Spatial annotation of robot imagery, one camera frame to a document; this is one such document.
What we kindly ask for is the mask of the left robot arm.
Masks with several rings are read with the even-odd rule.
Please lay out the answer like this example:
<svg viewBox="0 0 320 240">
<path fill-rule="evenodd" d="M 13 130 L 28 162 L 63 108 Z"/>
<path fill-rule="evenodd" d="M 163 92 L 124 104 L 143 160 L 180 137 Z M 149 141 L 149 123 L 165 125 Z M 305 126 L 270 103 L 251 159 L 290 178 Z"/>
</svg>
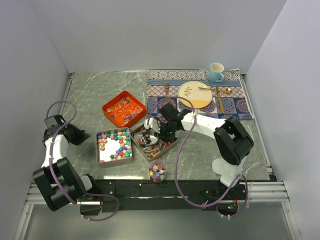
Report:
<svg viewBox="0 0 320 240">
<path fill-rule="evenodd" d="M 45 120 L 47 129 L 43 135 L 46 148 L 45 159 L 32 177 L 48 208 L 55 212 L 79 198 L 94 201 L 100 194 L 95 180 L 89 174 L 78 175 L 67 158 L 70 144 L 79 146 L 91 135 L 71 123 L 62 115 L 53 115 Z"/>
</svg>

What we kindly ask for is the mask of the orange plastic tray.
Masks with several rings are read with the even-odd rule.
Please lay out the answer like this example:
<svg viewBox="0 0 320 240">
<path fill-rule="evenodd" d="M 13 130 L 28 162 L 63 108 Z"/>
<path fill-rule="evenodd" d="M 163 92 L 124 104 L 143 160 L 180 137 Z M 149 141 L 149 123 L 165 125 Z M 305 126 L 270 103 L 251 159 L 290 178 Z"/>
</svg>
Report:
<svg viewBox="0 0 320 240">
<path fill-rule="evenodd" d="M 117 128 L 131 128 L 147 114 L 146 106 L 128 91 L 122 91 L 101 109 Z"/>
</svg>

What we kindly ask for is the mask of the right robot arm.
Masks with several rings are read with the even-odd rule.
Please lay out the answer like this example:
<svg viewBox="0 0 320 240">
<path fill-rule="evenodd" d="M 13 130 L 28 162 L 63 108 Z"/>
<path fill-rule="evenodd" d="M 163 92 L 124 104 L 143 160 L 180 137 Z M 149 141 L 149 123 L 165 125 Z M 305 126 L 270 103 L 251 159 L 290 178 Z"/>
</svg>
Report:
<svg viewBox="0 0 320 240">
<path fill-rule="evenodd" d="M 164 122 L 155 117 L 144 121 L 143 127 L 158 140 L 172 142 L 176 132 L 196 132 L 216 141 L 221 158 L 212 162 L 212 170 L 220 175 L 219 194 L 224 199 L 231 199 L 237 192 L 236 184 L 242 175 L 245 159 L 254 146 L 254 141 L 241 122 L 231 116 L 227 119 L 212 118 L 196 114 L 190 109 L 178 111 L 171 103 L 160 109 Z"/>
</svg>

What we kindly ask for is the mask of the tin of star candies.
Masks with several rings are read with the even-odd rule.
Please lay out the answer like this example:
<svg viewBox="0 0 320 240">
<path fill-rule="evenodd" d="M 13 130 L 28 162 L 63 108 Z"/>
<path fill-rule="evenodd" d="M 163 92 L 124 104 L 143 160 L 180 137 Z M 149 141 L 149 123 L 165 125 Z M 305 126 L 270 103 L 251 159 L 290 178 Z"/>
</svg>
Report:
<svg viewBox="0 0 320 240">
<path fill-rule="evenodd" d="M 133 161 L 133 147 L 128 127 L 98 131 L 95 137 L 95 155 L 99 166 L 115 167 Z"/>
</svg>

